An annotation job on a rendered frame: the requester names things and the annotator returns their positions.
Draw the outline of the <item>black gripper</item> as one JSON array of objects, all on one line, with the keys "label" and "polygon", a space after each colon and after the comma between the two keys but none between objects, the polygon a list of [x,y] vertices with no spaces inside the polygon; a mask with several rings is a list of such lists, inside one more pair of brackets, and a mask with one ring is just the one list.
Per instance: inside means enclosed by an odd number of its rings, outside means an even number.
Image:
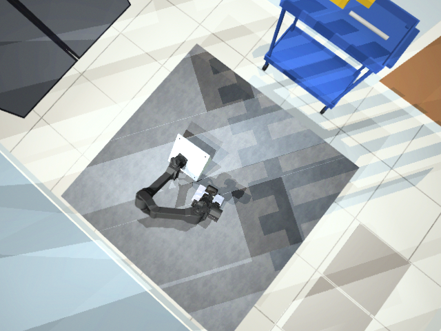
[{"label": "black gripper", "polygon": [[[214,197],[216,196],[218,189],[216,189],[215,187],[213,187],[211,185],[208,185],[205,191],[209,194],[204,193],[203,196],[199,200],[201,200],[201,199],[206,200],[208,202],[208,207],[209,207],[210,200],[213,201],[214,198],[212,196],[214,196]],[[212,196],[210,196],[210,195],[212,195]]]}]

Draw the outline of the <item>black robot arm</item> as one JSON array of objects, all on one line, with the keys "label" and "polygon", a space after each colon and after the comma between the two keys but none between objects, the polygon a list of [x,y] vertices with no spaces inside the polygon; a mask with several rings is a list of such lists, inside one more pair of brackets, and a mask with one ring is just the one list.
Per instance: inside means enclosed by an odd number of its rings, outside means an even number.
[{"label": "black robot arm", "polygon": [[194,199],[191,204],[192,207],[178,209],[158,207],[152,198],[169,180],[175,181],[178,178],[181,168],[185,166],[187,161],[181,153],[176,157],[171,157],[170,164],[165,173],[148,188],[143,188],[136,193],[135,206],[152,219],[176,219],[196,225],[208,217],[217,222],[223,212],[223,210],[219,209],[220,204],[218,202],[210,200],[208,207],[206,200],[201,199],[197,201]]}]

